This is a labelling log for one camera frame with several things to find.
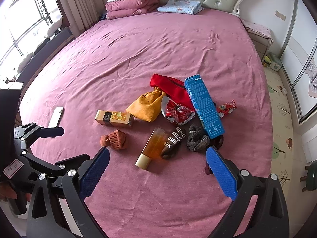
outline red candy wrapper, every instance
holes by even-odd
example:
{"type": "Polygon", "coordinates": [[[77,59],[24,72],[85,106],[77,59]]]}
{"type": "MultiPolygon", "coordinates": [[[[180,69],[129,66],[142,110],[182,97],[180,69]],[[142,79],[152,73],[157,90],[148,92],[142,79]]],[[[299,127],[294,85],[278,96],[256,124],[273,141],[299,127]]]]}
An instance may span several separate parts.
{"type": "Polygon", "coordinates": [[[221,105],[217,107],[217,112],[220,118],[224,117],[225,115],[230,114],[234,109],[236,109],[236,103],[232,99],[232,101],[225,103],[224,105],[221,105]]]}
{"type": "Polygon", "coordinates": [[[184,125],[195,116],[195,111],[175,103],[169,97],[164,96],[162,99],[161,110],[164,117],[178,125],[184,125]]]}

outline white smartphone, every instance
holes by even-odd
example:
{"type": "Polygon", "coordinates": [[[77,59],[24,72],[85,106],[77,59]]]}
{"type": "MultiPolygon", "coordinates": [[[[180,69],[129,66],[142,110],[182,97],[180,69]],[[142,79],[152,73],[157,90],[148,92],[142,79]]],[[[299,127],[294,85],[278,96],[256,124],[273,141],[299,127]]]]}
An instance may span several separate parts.
{"type": "Polygon", "coordinates": [[[52,118],[49,123],[49,128],[58,127],[58,124],[61,120],[61,117],[64,112],[64,107],[56,107],[54,110],[54,113],[52,115],[52,118]]]}

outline stool leg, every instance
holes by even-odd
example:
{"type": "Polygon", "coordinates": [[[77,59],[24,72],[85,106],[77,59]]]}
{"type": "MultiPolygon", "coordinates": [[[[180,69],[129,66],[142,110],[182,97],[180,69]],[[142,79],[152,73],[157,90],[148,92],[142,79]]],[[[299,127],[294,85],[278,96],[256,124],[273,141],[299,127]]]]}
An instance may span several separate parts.
{"type": "Polygon", "coordinates": [[[299,179],[299,181],[306,181],[307,180],[307,176],[303,176],[299,179]]]}

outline light blue folded blanket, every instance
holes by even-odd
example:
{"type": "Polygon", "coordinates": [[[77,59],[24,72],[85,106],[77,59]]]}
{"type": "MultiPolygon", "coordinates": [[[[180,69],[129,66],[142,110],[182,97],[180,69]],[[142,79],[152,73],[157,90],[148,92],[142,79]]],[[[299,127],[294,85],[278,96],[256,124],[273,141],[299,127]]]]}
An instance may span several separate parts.
{"type": "Polygon", "coordinates": [[[159,12],[176,12],[183,14],[196,14],[202,10],[201,2],[169,0],[166,5],[158,7],[159,12]]]}

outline long blue box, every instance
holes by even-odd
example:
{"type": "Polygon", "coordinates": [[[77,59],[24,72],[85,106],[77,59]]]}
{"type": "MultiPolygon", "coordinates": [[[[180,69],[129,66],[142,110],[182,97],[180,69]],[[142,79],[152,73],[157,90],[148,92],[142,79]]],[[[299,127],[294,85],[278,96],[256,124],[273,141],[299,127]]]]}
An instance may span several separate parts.
{"type": "Polygon", "coordinates": [[[224,129],[218,112],[200,75],[187,78],[185,88],[210,139],[223,134],[224,129]]]}

